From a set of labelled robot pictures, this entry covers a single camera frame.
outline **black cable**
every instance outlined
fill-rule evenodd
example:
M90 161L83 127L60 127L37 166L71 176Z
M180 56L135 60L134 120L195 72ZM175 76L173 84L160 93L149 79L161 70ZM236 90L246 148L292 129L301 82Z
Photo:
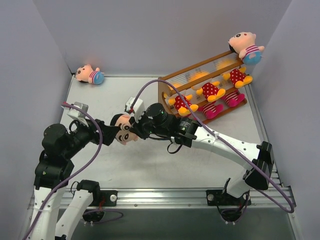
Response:
M175 150L175 151L169 151L169 148L171 146L172 142L168 145L168 147L166 148L167 152L170 154L176 154L177 152L179 152L179 150L181 149L181 147L183 146L182 144Z
M78 127L79 121L78 121L78 120L73 120L73 121L70 123L70 125L69 125L69 130L70 130L71 133L72 133L71 128L72 128L73 124L75 124L75 125Z
M164 138L164 137L152 137L152 136L149 136L150 139L152 140L157 140L157 141L168 141L170 140L169 138Z
M70 188L70 193L72 194L73 197L75 196L75 192L76 192L76 190L74 190L74 191L72 192L72 188L74 187L74 184L75 184L75 183L79 184L78 181L74 181L74 182L71 184L71 188Z
M237 208L237 209L220 209L219 205L216 202L216 208L219 212L219 214L221 215L221 217L227 221L227 222L235 222L237 221L241 215L243 214L242 209L246 206L247 202L249 201L249 192L245 193L245 202L242 204L241 207Z

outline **plush doll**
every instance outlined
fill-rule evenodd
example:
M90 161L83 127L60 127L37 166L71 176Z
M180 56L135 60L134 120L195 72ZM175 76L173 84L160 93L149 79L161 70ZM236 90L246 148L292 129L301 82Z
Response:
M188 106L191 108L193 112L196 112L199 108L197 104L191 104L190 100L192 99L192 94L184 96L181 94L184 100L188 103ZM182 101L181 97L178 95L175 98L168 97L168 95L164 94L165 99L167 99L170 106L174 106L174 108L178 111L179 115L182 117L187 117L191 114L189 109L186 107L185 103Z
M219 113L221 113L224 109L222 104L216 105L216 102L209 102L204 106L199 107L199 111L201 111L206 119L214 119Z
M190 81L193 82L199 78L202 78L208 75L208 72L197 72L193 76L190 77ZM195 90L197 95L204 95L205 99L209 102L215 102L226 94L226 90L223 88L218 88L220 82L207 82L205 84L199 83L191 88Z
M245 99L245 95L243 93L239 93L238 90L235 90L224 95L221 99L225 101L228 107L234 108Z
M92 69L90 64L79 67L76 70L75 78L81 83L90 83L94 85L102 84L105 80L104 73L100 71L100 68Z
M116 134L115 139L122 145L126 145L127 142L130 142L132 140L137 141L139 138L136 134L129 131L129 129L131 128L129 120L129 115L120 113L114 115L110 122L110 126L120 127L120 130Z
M235 88L239 89L245 85L250 84L253 80L252 76L246 76L244 74L245 71L245 67L242 67L240 69L235 68L229 73L224 73L222 77L224 80L230 79Z
M262 58L264 46L256 46L256 35L252 32L240 32L229 39L229 48L239 54L246 65L256 65Z

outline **screw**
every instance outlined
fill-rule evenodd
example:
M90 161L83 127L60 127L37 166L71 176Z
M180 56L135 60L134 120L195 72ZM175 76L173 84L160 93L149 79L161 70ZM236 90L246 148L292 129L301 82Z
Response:
M116 200L117 200L117 196L114 195L114 194L112 194L112 195L110 196L110 201L111 201L111 202L115 202Z
M207 199L209 201L212 201L214 199L214 195L213 194L208 194Z

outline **doll face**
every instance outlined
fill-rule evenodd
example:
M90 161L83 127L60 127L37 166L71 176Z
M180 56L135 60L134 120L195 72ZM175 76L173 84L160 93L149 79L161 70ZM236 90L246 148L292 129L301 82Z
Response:
M79 67L76 70L75 78L78 81L88 82L90 73L93 71L90 64Z
M241 50L254 45L255 40L256 35L252 32L239 32L229 39L229 44L239 53Z
M115 123L116 126L121 128L121 130L116 134L115 139L123 145L126 145L127 142L130 142L132 140L133 141L138 140L138 136L129 131L129 129L131 128L131 124L129 123L129 120L130 120L130 116L124 114L120 116Z

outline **striped shirt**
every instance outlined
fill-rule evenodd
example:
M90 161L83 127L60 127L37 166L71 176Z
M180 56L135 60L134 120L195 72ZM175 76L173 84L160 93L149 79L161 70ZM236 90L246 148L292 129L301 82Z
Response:
M203 106L203 110L202 110L203 114L206 115L206 113L207 113L208 111L212 111L213 113L215 113L215 112L216 112L216 105L215 105L215 103L216 103L216 102L214 101L214 102L210 102L210 103L204 105L204 106Z
M230 101L231 99L237 100L237 97L238 97L238 94L237 94L237 93L238 93L237 91L233 91L233 92L230 92L229 94L225 95L225 98L224 98L225 103L226 103L227 105L229 105L229 101Z
M252 53L256 53L256 52L260 52L259 48L256 46L256 45L252 45L252 46L249 46L245 49L245 56L242 58L244 59L246 56L248 56L249 54L252 54Z
M93 71L92 73L90 73L89 77L92 79L93 82L95 80L95 76L97 75L97 73L99 73L99 71Z

